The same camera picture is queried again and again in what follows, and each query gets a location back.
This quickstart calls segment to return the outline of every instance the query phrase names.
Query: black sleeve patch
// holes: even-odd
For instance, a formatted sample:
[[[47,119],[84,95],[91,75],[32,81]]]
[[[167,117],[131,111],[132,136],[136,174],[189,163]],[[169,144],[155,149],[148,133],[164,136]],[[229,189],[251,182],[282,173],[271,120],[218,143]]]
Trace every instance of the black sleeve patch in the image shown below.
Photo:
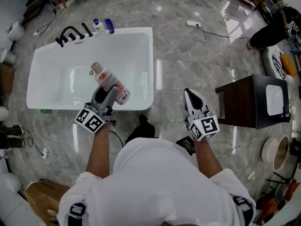
[[[249,226],[254,216],[254,209],[252,204],[249,203],[245,198],[233,196],[233,201],[236,204],[236,208],[239,211],[239,217],[243,216],[245,220],[245,226]]]

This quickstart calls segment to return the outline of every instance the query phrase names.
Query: blue bottle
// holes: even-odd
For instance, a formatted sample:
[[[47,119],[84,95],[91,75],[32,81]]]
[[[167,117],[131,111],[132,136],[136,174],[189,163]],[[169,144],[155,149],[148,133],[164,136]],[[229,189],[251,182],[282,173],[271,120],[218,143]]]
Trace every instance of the blue bottle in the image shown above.
[[[109,32],[114,33],[115,31],[114,31],[114,26],[113,26],[112,21],[109,18],[107,18],[107,19],[104,20],[104,22],[107,25],[107,28],[108,28]]]

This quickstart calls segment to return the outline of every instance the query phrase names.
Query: orange towel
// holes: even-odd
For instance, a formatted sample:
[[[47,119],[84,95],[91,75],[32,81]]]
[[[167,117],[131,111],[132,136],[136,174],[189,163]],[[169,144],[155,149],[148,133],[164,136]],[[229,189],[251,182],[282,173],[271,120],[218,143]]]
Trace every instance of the orange towel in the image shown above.
[[[289,57],[289,55],[287,53],[283,54],[282,56],[280,56],[280,61],[282,63],[282,66],[285,68],[286,72],[294,77],[297,75],[297,71]]]

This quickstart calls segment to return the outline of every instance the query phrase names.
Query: shirt sleeve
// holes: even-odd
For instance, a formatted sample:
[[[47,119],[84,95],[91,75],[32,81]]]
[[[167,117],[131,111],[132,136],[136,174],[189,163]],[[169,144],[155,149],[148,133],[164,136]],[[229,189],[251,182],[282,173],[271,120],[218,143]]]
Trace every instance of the shirt sleeve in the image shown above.
[[[91,187],[97,183],[101,178],[93,175],[90,172],[84,172],[76,180],[76,184],[71,187],[61,198],[57,220],[60,225],[66,225],[66,215],[70,212],[73,204],[85,200]]]
[[[224,169],[210,180],[231,195],[238,212],[240,225],[250,225],[255,217],[256,203],[233,171]]]

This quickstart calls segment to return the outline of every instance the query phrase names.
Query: bottle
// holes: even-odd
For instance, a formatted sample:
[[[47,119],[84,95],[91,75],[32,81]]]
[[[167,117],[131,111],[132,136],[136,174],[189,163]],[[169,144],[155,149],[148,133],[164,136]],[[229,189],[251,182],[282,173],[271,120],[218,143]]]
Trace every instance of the bottle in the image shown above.
[[[98,62],[94,62],[91,69],[95,72],[94,79],[106,92],[109,92],[114,85],[118,86],[115,101],[119,105],[123,105],[128,101],[131,96],[130,92],[110,69],[104,69]]]
[[[95,18],[93,20],[93,27],[95,29],[95,31],[97,32],[97,34],[101,35],[101,34],[106,34],[106,30],[104,28],[103,23],[99,22],[99,20],[97,18]]]
[[[109,32],[114,33],[115,30],[114,30],[114,26],[113,26],[112,21],[109,18],[107,18],[107,19],[104,20],[104,22],[105,22],[105,25],[107,25],[107,28],[108,28]]]

